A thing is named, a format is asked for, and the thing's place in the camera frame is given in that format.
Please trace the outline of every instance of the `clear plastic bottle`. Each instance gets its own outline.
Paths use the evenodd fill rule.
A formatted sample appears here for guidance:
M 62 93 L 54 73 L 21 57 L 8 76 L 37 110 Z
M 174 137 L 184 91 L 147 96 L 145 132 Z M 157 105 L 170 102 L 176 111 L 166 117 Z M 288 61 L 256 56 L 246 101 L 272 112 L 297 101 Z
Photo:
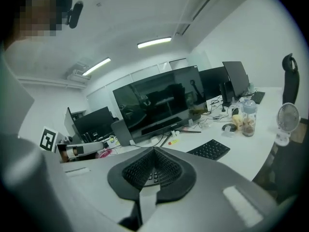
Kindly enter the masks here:
M 247 137 L 254 135 L 256 124 L 257 106 L 254 101 L 248 100 L 243 103 L 243 127 L 242 134 Z

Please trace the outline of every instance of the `computer monitor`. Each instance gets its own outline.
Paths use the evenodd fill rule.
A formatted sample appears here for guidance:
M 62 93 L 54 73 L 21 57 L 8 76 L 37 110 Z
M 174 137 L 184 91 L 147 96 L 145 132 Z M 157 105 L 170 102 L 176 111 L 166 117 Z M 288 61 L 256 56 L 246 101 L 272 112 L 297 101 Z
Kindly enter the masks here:
M 100 137 L 105 138 L 111 135 L 111 124 L 113 122 L 113 117 L 108 107 L 104 107 L 75 120 L 74 123 L 81 135 L 88 133 L 93 141 Z
M 221 95 L 220 84 L 229 82 L 228 74 L 224 66 L 199 72 L 204 88 L 205 100 Z
M 229 61 L 223 62 L 223 65 L 225 66 L 231 80 L 235 98 L 241 97 L 242 94 L 247 91 L 249 86 L 249 78 L 242 63 L 240 61 Z
M 76 129 L 76 126 L 74 124 L 74 120 L 72 119 L 72 113 L 71 113 L 69 108 L 67 108 L 66 116 L 65 116 L 65 119 L 64 119 L 64 126 L 66 127 L 66 129 L 69 133 L 69 136 L 71 136 L 72 139 L 73 139 L 72 143 L 73 144 L 81 144 L 82 139 L 81 139 L 81 136 Z
M 135 142 L 196 119 L 195 107 L 205 101 L 195 66 L 151 76 L 113 93 Z

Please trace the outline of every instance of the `white fan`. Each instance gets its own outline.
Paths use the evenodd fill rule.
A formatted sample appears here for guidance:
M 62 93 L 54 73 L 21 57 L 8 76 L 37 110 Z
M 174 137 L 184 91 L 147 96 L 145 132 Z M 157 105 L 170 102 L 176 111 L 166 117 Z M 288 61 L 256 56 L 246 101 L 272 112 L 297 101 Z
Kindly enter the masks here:
M 300 116 L 295 105 L 292 103 L 283 104 L 277 115 L 277 124 L 280 130 L 275 143 L 279 146 L 287 146 L 290 142 L 291 132 L 298 127 L 299 121 Z

